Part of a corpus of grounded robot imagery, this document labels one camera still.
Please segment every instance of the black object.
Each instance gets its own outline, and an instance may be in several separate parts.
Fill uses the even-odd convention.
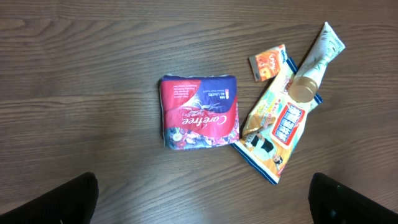
[[[325,174],[313,176],[308,196],[314,224],[398,223],[398,215]]]
[[[4,224],[89,224],[98,199],[98,182],[85,173],[0,216]]]

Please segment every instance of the carefree package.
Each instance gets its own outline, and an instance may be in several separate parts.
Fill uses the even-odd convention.
[[[165,145],[187,150],[239,139],[236,78],[166,75],[160,84]]]
[[[250,165],[270,183],[277,184],[304,131],[308,112],[322,99],[297,103],[288,94],[297,67],[289,58],[249,113],[243,138],[233,144]]]

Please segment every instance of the orange packet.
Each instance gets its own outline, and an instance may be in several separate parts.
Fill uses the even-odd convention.
[[[273,47],[265,52],[249,57],[251,69],[256,82],[263,82],[275,77],[280,67],[287,60],[285,45]]]

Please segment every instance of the wooden table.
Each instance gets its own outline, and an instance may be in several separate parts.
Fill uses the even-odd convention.
[[[346,50],[278,185],[230,146],[163,147],[161,76],[235,75],[243,122],[248,56],[300,63],[325,21]],[[397,23],[395,0],[3,0],[0,212],[86,171],[92,223],[311,223],[315,172],[398,212]]]

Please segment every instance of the yellow snack wrapper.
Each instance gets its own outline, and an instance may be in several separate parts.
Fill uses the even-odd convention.
[[[304,131],[308,113],[322,103],[319,95],[311,102],[297,103],[287,90],[297,67],[289,58],[270,87],[248,115],[243,138],[233,146],[250,165],[272,184],[277,184]]]
[[[262,82],[274,78],[286,60],[287,55],[284,44],[250,56],[249,61],[255,81]]]

